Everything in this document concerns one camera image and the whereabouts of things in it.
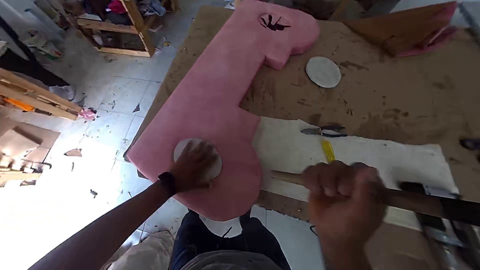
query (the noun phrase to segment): workbench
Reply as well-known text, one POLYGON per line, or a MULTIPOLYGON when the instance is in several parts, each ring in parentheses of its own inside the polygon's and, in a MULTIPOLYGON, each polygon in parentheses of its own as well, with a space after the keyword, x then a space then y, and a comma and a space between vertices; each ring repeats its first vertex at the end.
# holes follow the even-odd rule
MULTIPOLYGON (((219 7, 200 9, 133 143, 231 14, 219 7)), ((258 116, 340 124, 349 135, 439 144, 463 198, 480 201, 476 153, 458 143, 460 137, 480 135, 480 48, 467 30, 436 51, 391 58, 340 22, 318 25, 320 36, 304 54, 291 56, 280 71, 260 68, 240 107, 258 116), (307 77, 305 65, 315 56, 340 67, 338 86, 321 88, 307 77)), ((262 191, 258 204, 308 219, 305 202, 262 191)), ((396 227, 382 230, 401 230, 396 227)))

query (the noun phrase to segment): pink foam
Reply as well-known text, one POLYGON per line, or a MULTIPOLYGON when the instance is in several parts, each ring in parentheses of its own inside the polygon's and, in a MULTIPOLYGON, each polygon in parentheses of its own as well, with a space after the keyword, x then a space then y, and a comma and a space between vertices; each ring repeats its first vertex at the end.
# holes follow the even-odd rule
POLYGON ((239 103, 265 63, 281 69, 291 54, 303 53, 319 35, 310 15, 283 6, 245 0, 127 153, 152 182, 173 163, 181 140, 200 137, 215 145, 223 161, 212 187, 175 195, 188 208, 216 221, 245 213, 260 192, 262 168, 251 141, 259 117, 239 103), (282 31, 261 24, 289 25, 282 31))

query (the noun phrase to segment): hand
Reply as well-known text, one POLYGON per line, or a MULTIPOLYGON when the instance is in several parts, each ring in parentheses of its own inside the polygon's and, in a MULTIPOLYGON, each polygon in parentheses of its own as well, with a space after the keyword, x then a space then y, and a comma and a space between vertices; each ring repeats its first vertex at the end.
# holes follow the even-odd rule
POLYGON ((187 143, 179 159, 169 170, 175 178, 177 192, 206 188, 211 182, 203 176, 218 158, 218 155, 213 153, 213 145, 202 141, 196 147, 192 146, 192 141, 187 143))
POLYGON ((360 249, 380 226, 384 185, 377 170, 363 163, 319 163, 302 173, 310 189, 309 216, 322 247, 360 249))

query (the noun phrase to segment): white paper circle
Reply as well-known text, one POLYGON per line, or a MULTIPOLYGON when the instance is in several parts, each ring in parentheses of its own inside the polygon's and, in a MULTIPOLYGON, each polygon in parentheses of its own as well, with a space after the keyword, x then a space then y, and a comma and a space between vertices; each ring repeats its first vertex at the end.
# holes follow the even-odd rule
MULTIPOLYGON (((174 161, 177 161, 179 159, 180 155, 183 152, 183 149, 185 149, 185 147, 187 146, 187 143, 190 142, 190 141, 193 142, 192 148, 195 148, 203 140, 200 139, 200 138, 188 138, 188 139, 184 139, 183 141, 179 142, 177 144, 177 146, 175 147, 175 150, 173 150, 173 160, 174 161)), ((218 158, 216 159, 215 164, 213 164, 213 166, 205 173, 204 178, 207 179, 207 180, 212 180, 212 179, 216 178, 222 172, 222 158, 218 154, 215 147, 213 148, 213 152, 218 155, 218 158)))
POLYGON ((340 82, 342 73, 330 59, 317 56, 311 58, 306 67, 308 77, 324 88, 333 88, 340 82))

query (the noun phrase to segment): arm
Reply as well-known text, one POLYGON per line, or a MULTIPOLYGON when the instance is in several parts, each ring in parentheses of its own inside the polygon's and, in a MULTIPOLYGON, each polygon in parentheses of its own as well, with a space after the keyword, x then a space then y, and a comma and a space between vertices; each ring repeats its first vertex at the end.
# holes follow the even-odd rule
POLYGON ((364 246, 380 226, 385 204, 377 170, 363 163, 319 163, 302 174, 328 270, 370 270, 364 246))
POLYGON ((123 242, 177 191, 206 187, 202 179, 215 162, 213 146, 202 142, 192 150, 188 143, 170 168, 173 184, 161 179, 74 234, 35 263, 31 270, 100 269, 123 242))

